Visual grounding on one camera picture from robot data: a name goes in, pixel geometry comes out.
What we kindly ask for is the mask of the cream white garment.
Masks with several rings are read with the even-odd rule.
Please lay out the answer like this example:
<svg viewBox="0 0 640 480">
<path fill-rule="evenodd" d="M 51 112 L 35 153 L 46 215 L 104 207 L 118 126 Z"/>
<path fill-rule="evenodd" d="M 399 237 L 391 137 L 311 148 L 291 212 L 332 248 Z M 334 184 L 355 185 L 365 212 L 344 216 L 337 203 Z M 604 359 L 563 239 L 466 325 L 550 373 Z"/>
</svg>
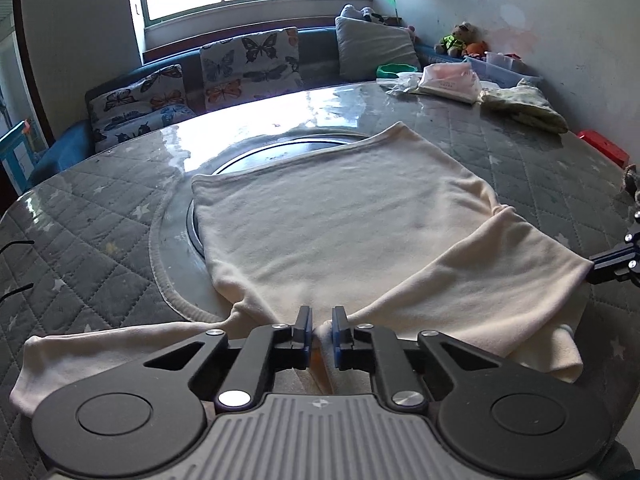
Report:
<svg viewBox="0 0 640 480">
<path fill-rule="evenodd" d="M 219 328 L 243 338 L 306 304 L 401 338 L 432 328 L 574 382 L 590 270 L 404 124 L 324 152 L 192 181 Z"/>
</svg>

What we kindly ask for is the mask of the red box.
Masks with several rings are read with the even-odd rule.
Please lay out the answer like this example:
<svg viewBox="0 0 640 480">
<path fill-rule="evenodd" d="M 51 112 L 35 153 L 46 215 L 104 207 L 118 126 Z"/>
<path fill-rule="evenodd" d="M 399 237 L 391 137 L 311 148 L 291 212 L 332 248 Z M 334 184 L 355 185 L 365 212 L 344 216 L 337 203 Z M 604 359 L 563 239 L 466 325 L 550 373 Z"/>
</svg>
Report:
<svg viewBox="0 0 640 480">
<path fill-rule="evenodd" d="M 602 136 L 602 134 L 596 130 L 582 130 L 577 133 L 577 136 L 599 151 L 611 162 L 614 162 L 616 166 L 625 168 L 629 165 L 629 155 L 617 144 L 608 140 L 608 138 Z"/>
</svg>

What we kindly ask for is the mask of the folded yellow-green garment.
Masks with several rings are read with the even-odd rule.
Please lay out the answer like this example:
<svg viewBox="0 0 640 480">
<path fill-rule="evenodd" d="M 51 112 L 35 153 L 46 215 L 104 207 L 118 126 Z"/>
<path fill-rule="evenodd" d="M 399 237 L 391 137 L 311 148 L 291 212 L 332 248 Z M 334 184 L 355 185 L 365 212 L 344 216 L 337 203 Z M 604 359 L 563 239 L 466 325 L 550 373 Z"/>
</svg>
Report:
<svg viewBox="0 0 640 480">
<path fill-rule="evenodd" d="M 565 118 L 546 99 L 542 91 L 521 79 L 515 87 L 483 89 L 478 102 L 484 110 L 510 117 L 529 127 L 552 133 L 567 133 Z"/>
</svg>

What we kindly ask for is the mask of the grey quilted table cover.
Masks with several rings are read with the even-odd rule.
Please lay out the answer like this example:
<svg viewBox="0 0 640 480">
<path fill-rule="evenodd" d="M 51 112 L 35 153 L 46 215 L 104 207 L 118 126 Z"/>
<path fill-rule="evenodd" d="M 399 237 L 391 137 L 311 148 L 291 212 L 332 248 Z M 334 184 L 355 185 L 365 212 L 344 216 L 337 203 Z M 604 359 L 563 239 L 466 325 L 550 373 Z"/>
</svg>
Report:
<svg viewBox="0 0 640 480">
<path fill-rule="evenodd" d="M 228 308 L 186 228 L 194 174 L 294 136 L 337 130 L 372 136 L 404 122 L 487 181 L 499 200 L 583 256 L 618 244 L 634 220 L 622 172 L 572 134 L 532 130 L 478 107 L 431 96 L 389 96 L 378 84 L 305 92 L 260 125 L 206 133 L 194 118 L 119 145 L 44 181 L 1 221 L 1 247 L 35 242 L 24 277 L 35 286 L 1 301 L 1 391 L 9 394 L 34 335 L 174 322 L 169 280 L 198 313 Z"/>
</svg>

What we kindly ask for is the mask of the round glass hotplate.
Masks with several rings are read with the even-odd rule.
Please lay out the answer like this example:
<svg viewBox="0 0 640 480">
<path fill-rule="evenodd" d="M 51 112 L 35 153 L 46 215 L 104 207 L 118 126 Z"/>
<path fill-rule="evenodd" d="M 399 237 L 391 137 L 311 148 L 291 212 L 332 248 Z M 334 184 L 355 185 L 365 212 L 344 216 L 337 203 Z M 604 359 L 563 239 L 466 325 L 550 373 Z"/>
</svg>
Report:
<svg viewBox="0 0 640 480">
<path fill-rule="evenodd" d="M 281 160 L 359 142 L 364 139 L 367 139 L 367 136 L 362 133 L 337 130 L 321 130 L 319 133 L 310 134 L 309 136 L 294 136 L 291 139 L 279 140 L 245 151 L 216 168 L 213 176 L 253 170 L 266 166 L 270 162 L 280 162 Z"/>
</svg>

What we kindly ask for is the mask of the clear plastic storage box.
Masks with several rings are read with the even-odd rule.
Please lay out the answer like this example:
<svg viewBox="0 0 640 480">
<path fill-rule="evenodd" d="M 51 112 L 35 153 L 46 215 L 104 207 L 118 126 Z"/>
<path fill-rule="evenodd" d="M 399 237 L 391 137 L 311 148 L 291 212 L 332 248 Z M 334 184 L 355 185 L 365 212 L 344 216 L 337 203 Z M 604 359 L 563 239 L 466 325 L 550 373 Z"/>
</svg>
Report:
<svg viewBox="0 0 640 480">
<path fill-rule="evenodd" d="M 467 56 L 464 60 L 471 64 L 480 80 L 493 82 L 500 88 L 515 87 L 521 80 L 526 80 L 534 86 L 539 86 L 542 81 L 536 70 L 520 58 L 503 53 L 486 52 L 484 58 Z"/>
</svg>

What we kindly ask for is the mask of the folded pink garment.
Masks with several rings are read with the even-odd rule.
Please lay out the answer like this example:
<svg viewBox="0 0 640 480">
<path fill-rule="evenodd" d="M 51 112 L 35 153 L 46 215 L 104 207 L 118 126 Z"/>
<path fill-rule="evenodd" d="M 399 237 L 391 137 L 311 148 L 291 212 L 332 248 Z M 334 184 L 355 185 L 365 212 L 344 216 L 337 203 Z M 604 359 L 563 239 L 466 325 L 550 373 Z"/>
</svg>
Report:
<svg viewBox="0 0 640 480">
<path fill-rule="evenodd" d="M 424 68 L 418 91 L 474 104 L 482 85 L 469 63 L 434 63 Z"/>
</svg>

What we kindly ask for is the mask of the clear plastic bag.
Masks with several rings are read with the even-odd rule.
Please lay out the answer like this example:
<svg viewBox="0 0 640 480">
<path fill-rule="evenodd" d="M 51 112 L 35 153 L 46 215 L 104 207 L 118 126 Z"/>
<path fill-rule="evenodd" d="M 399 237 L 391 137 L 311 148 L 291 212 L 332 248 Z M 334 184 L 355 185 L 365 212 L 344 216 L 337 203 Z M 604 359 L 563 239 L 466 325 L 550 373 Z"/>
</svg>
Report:
<svg viewBox="0 0 640 480">
<path fill-rule="evenodd" d="M 386 93 L 390 96 L 403 96 L 404 94 L 421 94 L 421 80 L 421 73 L 399 73 L 396 78 L 386 80 Z"/>
</svg>

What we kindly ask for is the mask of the low butterfly print cushion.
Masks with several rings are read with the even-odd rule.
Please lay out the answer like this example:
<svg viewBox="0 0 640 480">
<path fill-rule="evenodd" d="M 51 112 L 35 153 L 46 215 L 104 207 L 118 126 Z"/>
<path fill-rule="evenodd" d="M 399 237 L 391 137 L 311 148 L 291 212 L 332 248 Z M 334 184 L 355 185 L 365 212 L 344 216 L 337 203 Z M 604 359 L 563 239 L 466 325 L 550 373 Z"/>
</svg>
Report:
<svg viewBox="0 0 640 480">
<path fill-rule="evenodd" d="M 97 152 L 195 116 L 179 64 L 97 96 L 88 111 Z"/>
</svg>

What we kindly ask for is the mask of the rimless eyeglasses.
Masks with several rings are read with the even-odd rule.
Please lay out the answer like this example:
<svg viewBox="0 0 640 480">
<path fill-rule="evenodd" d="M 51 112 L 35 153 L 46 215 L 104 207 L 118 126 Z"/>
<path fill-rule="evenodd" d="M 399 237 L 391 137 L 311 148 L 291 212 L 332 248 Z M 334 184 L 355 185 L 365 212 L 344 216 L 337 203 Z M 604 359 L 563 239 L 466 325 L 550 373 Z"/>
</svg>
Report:
<svg viewBox="0 0 640 480">
<path fill-rule="evenodd" d="M 28 292 L 35 284 L 24 277 L 28 264 L 25 257 L 34 247 L 35 242 L 28 238 L 22 240 L 11 240 L 1 247 L 1 258 L 6 262 L 6 267 L 10 271 L 12 282 L 3 289 L 1 301 Z"/>
</svg>

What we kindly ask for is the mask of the green bowl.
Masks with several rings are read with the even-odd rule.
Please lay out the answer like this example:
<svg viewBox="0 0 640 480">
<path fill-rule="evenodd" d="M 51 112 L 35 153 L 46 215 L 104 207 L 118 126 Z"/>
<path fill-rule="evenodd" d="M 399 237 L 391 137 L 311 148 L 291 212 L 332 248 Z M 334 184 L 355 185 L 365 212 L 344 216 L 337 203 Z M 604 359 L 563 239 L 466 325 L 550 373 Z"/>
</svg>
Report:
<svg viewBox="0 0 640 480">
<path fill-rule="evenodd" d="M 378 79 L 397 79 L 400 74 L 413 74 L 418 71 L 419 69 L 411 64 L 386 63 L 378 66 L 376 76 Z"/>
</svg>

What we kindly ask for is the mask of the stuffed teddy bear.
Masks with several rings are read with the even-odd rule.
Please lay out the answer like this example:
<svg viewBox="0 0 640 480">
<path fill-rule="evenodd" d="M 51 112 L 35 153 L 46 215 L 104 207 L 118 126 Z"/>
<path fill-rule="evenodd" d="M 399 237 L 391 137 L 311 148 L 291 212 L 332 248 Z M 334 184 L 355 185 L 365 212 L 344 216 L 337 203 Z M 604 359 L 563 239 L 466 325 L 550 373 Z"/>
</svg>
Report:
<svg viewBox="0 0 640 480">
<path fill-rule="evenodd" d="M 477 28 L 469 22 L 462 22 L 454 26 L 449 35 L 443 36 L 434 45 L 437 54 L 448 55 L 450 58 L 482 58 L 489 50 L 488 44 L 480 40 Z"/>
</svg>

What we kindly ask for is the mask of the upright butterfly print cushion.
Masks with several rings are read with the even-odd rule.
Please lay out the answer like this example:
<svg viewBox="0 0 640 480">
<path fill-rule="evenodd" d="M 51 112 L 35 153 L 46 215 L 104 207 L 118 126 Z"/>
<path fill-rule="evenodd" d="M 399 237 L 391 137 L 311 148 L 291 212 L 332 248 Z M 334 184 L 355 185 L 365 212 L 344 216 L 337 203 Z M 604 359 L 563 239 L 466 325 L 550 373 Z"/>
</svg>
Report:
<svg viewBox="0 0 640 480">
<path fill-rule="evenodd" d="M 208 112 L 303 89 L 296 27 L 235 36 L 200 49 Z"/>
</svg>

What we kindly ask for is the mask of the grey plain cushion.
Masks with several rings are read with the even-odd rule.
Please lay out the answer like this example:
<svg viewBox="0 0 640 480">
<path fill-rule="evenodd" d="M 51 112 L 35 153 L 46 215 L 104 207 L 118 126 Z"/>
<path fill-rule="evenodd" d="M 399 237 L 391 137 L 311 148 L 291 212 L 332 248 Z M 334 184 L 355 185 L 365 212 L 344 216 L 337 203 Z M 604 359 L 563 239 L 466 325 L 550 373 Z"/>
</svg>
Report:
<svg viewBox="0 0 640 480">
<path fill-rule="evenodd" d="M 407 29 L 338 16 L 335 32 L 340 76 L 344 80 L 375 79 L 378 66 L 385 64 L 420 67 Z"/>
</svg>

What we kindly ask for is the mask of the blue cabinet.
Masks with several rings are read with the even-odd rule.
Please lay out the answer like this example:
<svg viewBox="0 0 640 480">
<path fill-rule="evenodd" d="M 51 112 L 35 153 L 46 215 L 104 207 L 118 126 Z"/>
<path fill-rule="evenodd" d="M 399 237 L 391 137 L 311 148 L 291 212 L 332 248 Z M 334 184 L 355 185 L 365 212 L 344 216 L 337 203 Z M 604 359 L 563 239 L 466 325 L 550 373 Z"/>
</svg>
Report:
<svg viewBox="0 0 640 480">
<path fill-rule="evenodd" d="M 28 142 L 29 130 L 29 123 L 22 120 L 0 140 L 1 166 L 17 195 L 27 191 L 36 164 L 35 153 Z"/>
</svg>

